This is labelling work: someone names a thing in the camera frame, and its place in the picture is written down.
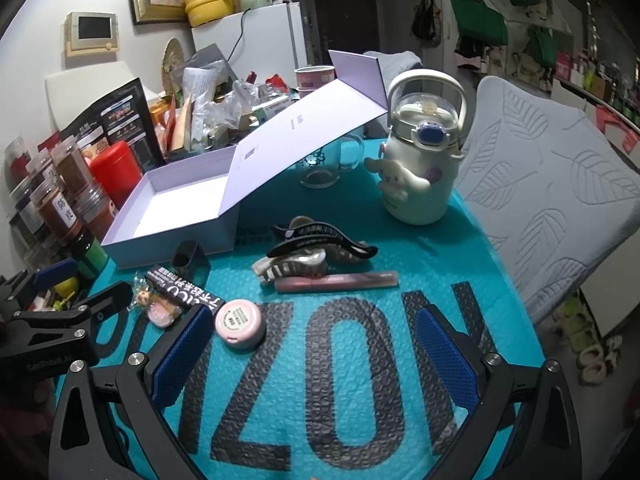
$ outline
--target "lip gloss tube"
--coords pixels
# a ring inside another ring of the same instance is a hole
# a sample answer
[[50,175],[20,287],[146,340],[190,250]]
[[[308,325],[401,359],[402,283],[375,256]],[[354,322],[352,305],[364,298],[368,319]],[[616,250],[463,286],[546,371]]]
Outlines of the lip gloss tube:
[[398,285],[396,270],[382,272],[354,272],[352,274],[330,274],[321,278],[290,276],[275,281],[276,292],[325,292],[328,290],[362,290],[364,288],[384,288]]

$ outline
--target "yellow pot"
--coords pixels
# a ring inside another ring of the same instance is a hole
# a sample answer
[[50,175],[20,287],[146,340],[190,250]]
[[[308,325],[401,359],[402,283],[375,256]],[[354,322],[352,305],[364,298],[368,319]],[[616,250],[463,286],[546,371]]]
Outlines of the yellow pot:
[[219,20],[234,13],[234,0],[184,0],[191,27]]

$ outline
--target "white refrigerator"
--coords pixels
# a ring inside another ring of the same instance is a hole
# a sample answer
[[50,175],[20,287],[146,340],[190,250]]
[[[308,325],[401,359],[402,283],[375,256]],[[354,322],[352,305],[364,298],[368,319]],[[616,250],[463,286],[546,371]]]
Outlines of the white refrigerator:
[[300,4],[249,10],[244,16],[244,27],[241,27],[242,14],[238,12],[194,28],[196,50],[215,43],[239,78],[255,72],[256,82],[264,83],[265,79],[279,74],[290,88],[295,88],[294,70],[308,64]]

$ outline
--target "red canister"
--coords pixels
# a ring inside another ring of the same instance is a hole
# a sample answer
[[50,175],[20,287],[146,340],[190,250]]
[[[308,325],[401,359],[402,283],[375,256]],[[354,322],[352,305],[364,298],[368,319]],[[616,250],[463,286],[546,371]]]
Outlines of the red canister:
[[142,172],[129,145],[120,140],[94,158],[91,172],[118,209],[142,179]]

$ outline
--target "dark doorway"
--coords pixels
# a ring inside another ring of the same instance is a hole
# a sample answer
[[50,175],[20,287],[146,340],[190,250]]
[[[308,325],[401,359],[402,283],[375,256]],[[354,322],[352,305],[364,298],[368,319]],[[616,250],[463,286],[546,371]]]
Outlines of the dark doorway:
[[362,54],[380,50],[376,0],[316,0],[322,62],[329,49]]

